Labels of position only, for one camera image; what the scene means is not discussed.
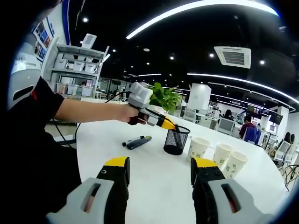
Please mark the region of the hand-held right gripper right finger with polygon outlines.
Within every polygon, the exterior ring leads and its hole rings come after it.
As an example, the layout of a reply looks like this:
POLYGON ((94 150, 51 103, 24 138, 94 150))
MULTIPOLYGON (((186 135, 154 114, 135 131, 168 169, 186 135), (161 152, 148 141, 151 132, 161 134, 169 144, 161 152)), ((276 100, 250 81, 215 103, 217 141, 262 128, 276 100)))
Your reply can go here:
POLYGON ((270 224, 253 196, 235 180, 226 179, 215 162, 191 158, 192 199, 197 224, 270 224))

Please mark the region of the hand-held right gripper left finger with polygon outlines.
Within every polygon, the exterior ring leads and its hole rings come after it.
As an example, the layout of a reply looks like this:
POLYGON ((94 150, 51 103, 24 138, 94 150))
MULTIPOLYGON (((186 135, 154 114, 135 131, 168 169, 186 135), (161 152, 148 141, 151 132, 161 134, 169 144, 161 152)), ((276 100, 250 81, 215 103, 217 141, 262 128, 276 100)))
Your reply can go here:
POLYGON ((46 215, 49 224, 124 224, 129 198, 130 159, 105 162, 96 178, 88 178, 66 198, 66 204, 46 215))

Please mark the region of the person's left hand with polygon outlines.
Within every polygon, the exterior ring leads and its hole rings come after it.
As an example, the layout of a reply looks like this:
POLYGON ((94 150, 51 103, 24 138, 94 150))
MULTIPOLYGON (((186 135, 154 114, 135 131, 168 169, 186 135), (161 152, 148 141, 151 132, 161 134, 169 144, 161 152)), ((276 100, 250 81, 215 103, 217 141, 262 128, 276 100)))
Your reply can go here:
POLYGON ((135 125, 137 123, 145 125, 148 115, 141 113, 138 109, 130 105, 117 105, 116 119, 118 121, 135 125))

